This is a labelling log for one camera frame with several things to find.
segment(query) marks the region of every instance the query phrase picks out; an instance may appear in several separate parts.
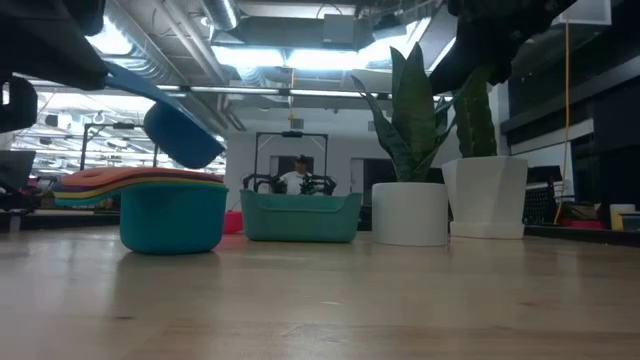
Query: white planter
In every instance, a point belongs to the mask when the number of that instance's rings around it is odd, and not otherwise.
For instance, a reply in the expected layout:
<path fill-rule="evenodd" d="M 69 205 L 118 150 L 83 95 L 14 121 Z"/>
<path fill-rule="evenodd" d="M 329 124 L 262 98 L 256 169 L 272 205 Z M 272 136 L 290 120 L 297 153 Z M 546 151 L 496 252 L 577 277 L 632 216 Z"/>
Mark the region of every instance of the white planter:
<path fill-rule="evenodd" d="M 441 184 L 373 185 L 374 239 L 389 245 L 442 246 L 447 234 L 447 190 Z"/>
<path fill-rule="evenodd" d="M 442 166 L 453 212 L 451 236 L 522 239 L 527 160 L 458 159 Z"/>

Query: desk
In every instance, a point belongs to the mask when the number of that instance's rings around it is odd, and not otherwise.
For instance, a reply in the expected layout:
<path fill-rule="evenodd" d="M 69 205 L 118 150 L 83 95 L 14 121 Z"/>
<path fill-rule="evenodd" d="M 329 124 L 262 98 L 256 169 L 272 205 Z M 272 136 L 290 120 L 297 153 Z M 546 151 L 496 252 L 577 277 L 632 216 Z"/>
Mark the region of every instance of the desk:
<path fill-rule="evenodd" d="M 117 228 L 0 235 L 12 360 L 638 359 L 640 250 L 256 243 L 150 257 Z"/>

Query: green leaf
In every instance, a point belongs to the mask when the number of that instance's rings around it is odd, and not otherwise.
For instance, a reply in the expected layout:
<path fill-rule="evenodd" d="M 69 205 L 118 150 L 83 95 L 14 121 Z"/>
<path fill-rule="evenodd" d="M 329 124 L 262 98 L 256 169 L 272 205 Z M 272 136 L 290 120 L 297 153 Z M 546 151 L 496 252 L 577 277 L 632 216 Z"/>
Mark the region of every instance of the green leaf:
<path fill-rule="evenodd" d="M 391 160 L 393 160 L 398 181 L 409 181 L 407 179 L 411 176 L 411 172 L 416 166 L 416 160 L 411 150 L 398 131 L 384 116 L 380 105 L 376 99 L 367 92 L 362 81 L 353 75 L 351 75 L 351 78 L 353 79 L 356 89 L 360 91 L 360 95 L 367 100 L 369 108 L 371 108 L 373 123 L 376 128 L 376 134 L 378 135 L 378 142 L 384 151 L 389 154 Z"/>
<path fill-rule="evenodd" d="M 402 71 L 404 70 L 407 60 L 396 48 L 389 47 L 389 50 L 391 51 L 391 64 L 393 66 L 391 73 L 391 101 L 395 108 L 396 99 L 398 98 L 398 88 L 400 87 L 400 80 L 402 79 Z"/>
<path fill-rule="evenodd" d="M 459 148 L 463 157 L 497 154 L 495 128 L 486 85 L 492 72 L 492 66 L 476 69 L 454 100 Z"/>
<path fill-rule="evenodd" d="M 442 136 L 447 131 L 447 123 L 449 122 L 448 107 L 444 107 L 446 101 L 441 97 L 436 104 L 435 120 L 436 120 L 436 136 Z"/>
<path fill-rule="evenodd" d="M 394 86 L 393 119 L 391 123 L 411 149 L 415 158 L 430 152 L 435 144 L 436 123 L 433 117 L 433 95 L 429 78 L 424 72 L 422 49 L 416 43 L 407 60 L 402 62 L 402 54 L 391 50 Z"/>
<path fill-rule="evenodd" d="M 427 173 L 431 168 L 431 163 L 433 163 L 433 159 L 438 154 L 438 150 L 440 150 L 440 146 L 442 146 L 442 144 L 447 140 L 447 138 L 449 137 L 449 133 L 451 132 L 451 129 L 453 129 L 455 125 L 456 125 L 456 121 L 454 119 L 451 122 L 451 125 L 449 125 L 449 127 L 446 128 L 446 131 L 438 137 L 438 140 L 436 141 L 436 146 L 434 147 L 433 151 L 431 151 L 431 153 L 427 154 L 424 158 L 420 160 L 412 176 L 420 177 L 424 175 L 425 176 L 424 179 L 426 179 Z"/>

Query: man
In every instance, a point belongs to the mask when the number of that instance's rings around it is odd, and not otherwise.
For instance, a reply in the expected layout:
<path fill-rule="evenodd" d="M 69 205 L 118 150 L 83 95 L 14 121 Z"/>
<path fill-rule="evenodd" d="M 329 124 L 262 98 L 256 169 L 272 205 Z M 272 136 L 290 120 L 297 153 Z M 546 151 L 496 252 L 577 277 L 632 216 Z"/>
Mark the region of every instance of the man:
<path fill-rule="evenodd" d="M 295 160 L 296 170 L 288 172 L 280 177 L 280 180 L 287 184 L 287 195 L 300 195 L 300 185 L 304 182 L 305 176 L 311 176 L 307 172 L 309 159 L 300 155 Z"/>

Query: potted plant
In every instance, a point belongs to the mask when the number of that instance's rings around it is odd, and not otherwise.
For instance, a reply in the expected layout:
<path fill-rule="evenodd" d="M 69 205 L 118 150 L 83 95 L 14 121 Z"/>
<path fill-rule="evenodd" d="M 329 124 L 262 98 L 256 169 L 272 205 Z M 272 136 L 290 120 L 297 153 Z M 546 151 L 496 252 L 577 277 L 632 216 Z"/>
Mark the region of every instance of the potted plant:
<path fill-rule="evenodd" d="M 356 88 L 373 112 L 378 141 L 391 157 L 398 180 L 373 186 L 374 237 L 380 243 L 393 245 L 445 245 L 448 242 L 446 188 L 426 181 L 431 162 L 451 130 L 451 126 L 447 126 L 450 103 L 434 106 L 419 45 L 414 46 L 406 59 L 391 48 L 391 58 L 391 121 L 363 83 L 353 77 Z"/>
<path fill-rule="evenodd" d="M 454 100 L 462 159 L 442 166 L 453 212 L 451 236 L 521 239 L 527 161 L 497 156 L 486 81 L 480 67 Z"/>

